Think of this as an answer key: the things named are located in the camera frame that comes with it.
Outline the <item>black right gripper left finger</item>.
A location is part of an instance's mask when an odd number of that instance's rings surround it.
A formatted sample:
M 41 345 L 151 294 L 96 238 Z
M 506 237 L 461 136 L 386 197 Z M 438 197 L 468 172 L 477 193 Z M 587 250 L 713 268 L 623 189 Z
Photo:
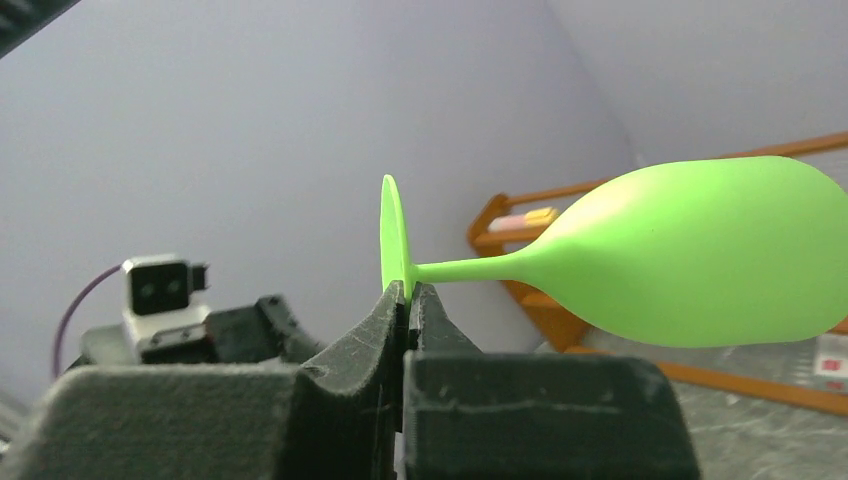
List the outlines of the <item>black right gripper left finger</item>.
M 102 366 L 47 392 L 5 479 L 392 479 L 404 287 L 302 364 Z

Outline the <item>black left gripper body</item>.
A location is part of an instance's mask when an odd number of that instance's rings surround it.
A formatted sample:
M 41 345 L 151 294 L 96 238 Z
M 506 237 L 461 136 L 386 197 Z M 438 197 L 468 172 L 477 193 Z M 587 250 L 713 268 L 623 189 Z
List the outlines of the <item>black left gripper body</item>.
M 204 322 L 205 336 L 181 346 L 146 353 L 139 361 L 127 345 L 123 327 L 86 331 L 73 368 L 85 365 L 245 364 L 272 359 L 301 364 L 325 349 L 302 328 L 281 295 L 263 296 L 252 305 L 217 310 Z

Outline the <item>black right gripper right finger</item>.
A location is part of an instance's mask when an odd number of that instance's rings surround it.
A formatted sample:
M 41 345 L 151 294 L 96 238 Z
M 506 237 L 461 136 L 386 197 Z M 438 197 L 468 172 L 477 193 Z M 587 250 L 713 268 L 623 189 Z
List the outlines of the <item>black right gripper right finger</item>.
M 697 479 L 681 407 L 652 363 L 604 354 L 486 354 L 434 287 L 409 308 L 410 479 Z

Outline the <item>green plastic goblet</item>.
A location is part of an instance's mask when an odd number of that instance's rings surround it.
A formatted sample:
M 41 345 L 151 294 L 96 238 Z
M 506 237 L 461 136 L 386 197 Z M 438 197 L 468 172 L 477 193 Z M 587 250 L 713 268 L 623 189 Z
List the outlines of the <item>green plastic goblet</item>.
M 544 231 L 578 275 L 559 304 L 644 344 L 725 347 L 807 340 L 847 314 L 847 195 L 783 156 L 678 161 L 611 179 Z M 384 284 L 502 281 L 474 259 L 412 261 L 395 179 L 381 187 Z

